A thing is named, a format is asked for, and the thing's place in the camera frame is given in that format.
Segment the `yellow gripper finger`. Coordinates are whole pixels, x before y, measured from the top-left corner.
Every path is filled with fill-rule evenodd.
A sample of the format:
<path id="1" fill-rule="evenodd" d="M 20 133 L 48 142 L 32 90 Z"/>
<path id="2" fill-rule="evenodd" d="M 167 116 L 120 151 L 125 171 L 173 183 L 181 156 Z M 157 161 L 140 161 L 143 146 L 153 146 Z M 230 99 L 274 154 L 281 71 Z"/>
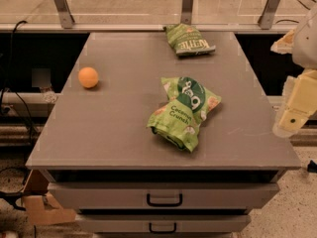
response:
<path id="1" fill-rule="evenodd" d="M 272 132 L 280 138 L 298 133 L 317 111 L 317 70 L 305 69 L 297 77 L 289 76 L 282 90 Z"/>
<path id="2" fill-rule="evenodd" d="M 293 49 L 294 31 L 288 31 L 282 38 L 272 44 L 270 50 L 274 53 L 285 55 L 291 54 Z"/>

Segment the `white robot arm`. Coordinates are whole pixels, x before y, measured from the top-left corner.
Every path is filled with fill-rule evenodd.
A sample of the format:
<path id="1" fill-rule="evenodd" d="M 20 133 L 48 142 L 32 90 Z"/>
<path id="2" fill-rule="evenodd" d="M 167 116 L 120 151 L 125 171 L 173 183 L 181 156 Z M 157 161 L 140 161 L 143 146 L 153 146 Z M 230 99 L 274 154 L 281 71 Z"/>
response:
<path id="1" fill-rule="evenodd" d="M 272 127 L 275 136 L 289 138 L 317 111 L 317 5 L 270 49 L 282 55 L 291 54 L 292 61 L 304 68 L 297 77 L 286 79 Z"/>

